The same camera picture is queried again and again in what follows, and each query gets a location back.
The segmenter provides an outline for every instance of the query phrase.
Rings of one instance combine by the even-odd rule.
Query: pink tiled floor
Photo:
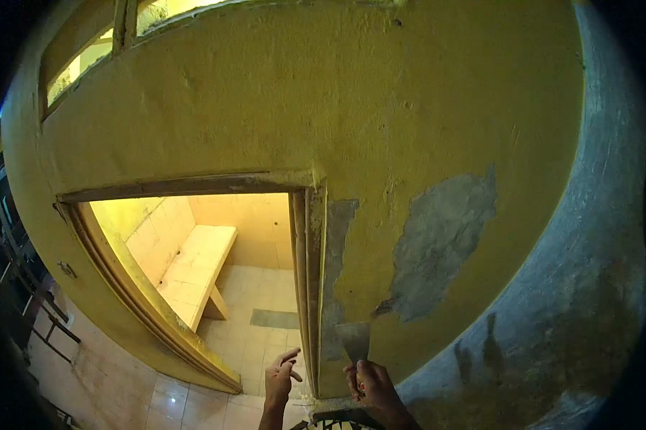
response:
[[[301,347],[299,329],[250,325],[254,308],[297,312],[294,272],[250,266],[223,266],[215,286],[229,308],[228,321],[202,319],[196,330],[208,347],[242,375],[246,394],[265,396],[265,367],[283,352]],[[294,384],[290,398],[310,398],[302,354],[294,370],[304,383]]]
[[[39,391],[71,414],[86,429],[257,429],[263,398],[231,395],[178,381],[155,370],[120,348],[66,300],[75,315],[73,343],[58,330],[52,342],[68,357],[70,366],[36,336],[29,341],[29,371]],[[36,328],[45,333],[43,313]],[[302,402],[290,400],[284,429],[306,413]]]

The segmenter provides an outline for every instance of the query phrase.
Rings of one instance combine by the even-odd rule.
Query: small room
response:
[[[91,202],[179,319],[265,395],[264,370],[301,347],[287,193]],[[305,379],[291,396],[310,392]]]

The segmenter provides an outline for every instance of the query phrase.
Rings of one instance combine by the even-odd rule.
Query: paint scraper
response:
[[[369,359],[370,325],[368,322],[338,324],[335,329],[354,366],[357,365],[359,360]],[[362,393],[364,392],[364,384],[359,379],[358,374],[357,388]]]

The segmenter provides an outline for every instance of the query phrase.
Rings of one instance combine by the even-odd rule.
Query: hand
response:
[[[347,385],[354,400],[358,402],[363,400],[363,403],[381,410],[402,405],[385,367],[372,361],[359,360],[356,366],[349,365],[343,370],[347,375]],[[364,384],[364,392],[357,388],[357,377]]]
[[[399,399],[385,367],[372,361],[359,360],[356,366],[349,365],[343,370],[347,374],[347,384],[353,399],[379,408],[390,423],[388,428],[421,430],[421,426]],[[357,378],[364,384],[363,393],[357,388]]]
[[[284,406],[289,400],[289,392],[292,390],[290,377],[301,382],[301,376],[292,370],[297,361],[294,359],[301,348],[295,348],[277,356],[276,360],[266,368],[266,403]]]

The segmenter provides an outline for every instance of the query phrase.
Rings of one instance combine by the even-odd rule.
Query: exposed gray plaster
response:
[[[323,274],[323,305],[321,317],[321,359],[342,359],[342,343],[337,338],[336,324],[345,322],[345,309],[335,297],[335,282],[342,273],[342,257],[349,223],[359,208],[359,200],[328,202],[325,236],[325,271]]]
[[[483,224],[495,216],[495,169],[433,185],[414,198],[395,246],[392,310],[402,321],[429,314],[476,250]]]
[[[503,293],[397,386],[429,428],[582,428],[644,321],[643,100],[596,10],[575,8],[586,77],[567,188]]]

